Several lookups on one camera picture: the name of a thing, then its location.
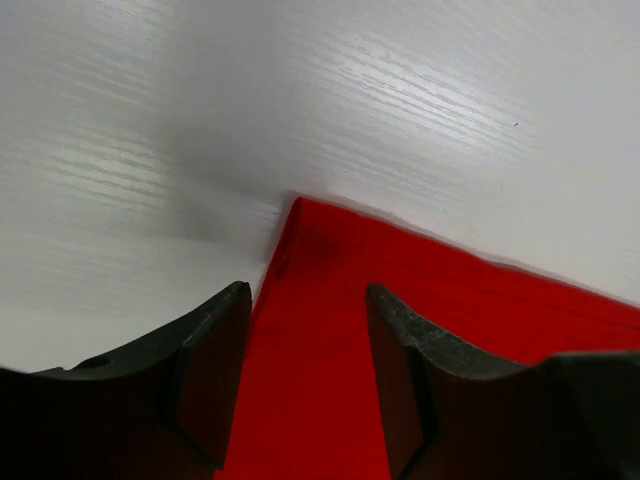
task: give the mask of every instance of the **red fabric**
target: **red fabric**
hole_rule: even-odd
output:
[[[298,199],[254,310],[224,480],[389,478],[364,293],[497,355],[640,346],[640,311]]]

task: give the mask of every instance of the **white wood grain surface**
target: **white wood grain surface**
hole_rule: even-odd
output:
[[[71,366],[256,286],[293,192],[640,301],[639,21],[632,0],[2,2],[0,363]]]

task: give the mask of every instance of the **red cloth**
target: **red cloth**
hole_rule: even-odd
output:
[[[224,480],[389,478],[364,293],[533,364],[640,347],[640,311],[312,200],[294,204],[254,310]]]

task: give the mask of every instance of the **white surface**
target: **white surface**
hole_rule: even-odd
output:
[[[291,192],[640,301],[639,17],[2,2],[0,363],[70,366],[255,286]]]

